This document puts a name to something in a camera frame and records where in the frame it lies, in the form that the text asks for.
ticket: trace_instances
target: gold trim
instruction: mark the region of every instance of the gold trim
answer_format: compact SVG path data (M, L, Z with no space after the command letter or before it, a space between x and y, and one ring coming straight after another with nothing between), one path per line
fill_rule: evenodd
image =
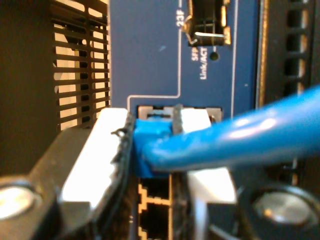
M260 81L259 81L259 107L265 103L266 91L266 68L267 68L267 34L268 34L268 16L269 0L264 0L263 20L262 20L262 45L261 45L261 64L260 64Z

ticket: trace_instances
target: silver screw head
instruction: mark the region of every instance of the silver screw head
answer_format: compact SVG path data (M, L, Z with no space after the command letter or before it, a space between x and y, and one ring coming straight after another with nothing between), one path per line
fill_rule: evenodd
M35 202L34 193L22 186L0 188L0 220L20 215Z
M253 207L260 215L279 224L300 225L312 215L306 201L287 192L265 193Z

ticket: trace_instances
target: white plastic tab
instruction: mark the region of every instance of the white plastic tab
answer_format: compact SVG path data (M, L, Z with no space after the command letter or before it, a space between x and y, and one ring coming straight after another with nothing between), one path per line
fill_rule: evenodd
M128 111L105 108L100 112L61 193L64 202L89 202L94 209L112 184L117 168L111 163L117 154L120 138L112 132L123 128Z

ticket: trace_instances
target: sfp port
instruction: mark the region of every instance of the sfp port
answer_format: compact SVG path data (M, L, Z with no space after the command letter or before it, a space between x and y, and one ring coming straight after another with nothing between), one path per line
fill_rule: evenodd
M230 0L188 0L189 15L182 31L189 45L222 46L231 44L227 26L227 8Z

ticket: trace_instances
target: black vent grille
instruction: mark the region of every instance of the black vent grille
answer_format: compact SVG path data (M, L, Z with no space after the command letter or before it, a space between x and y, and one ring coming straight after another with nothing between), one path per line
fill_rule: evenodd
M91 127L110 106L108 5L52 0L57 130Z
M315 23L315 0L263 2L260 51L264 53L259 54L258 107L310 86Z

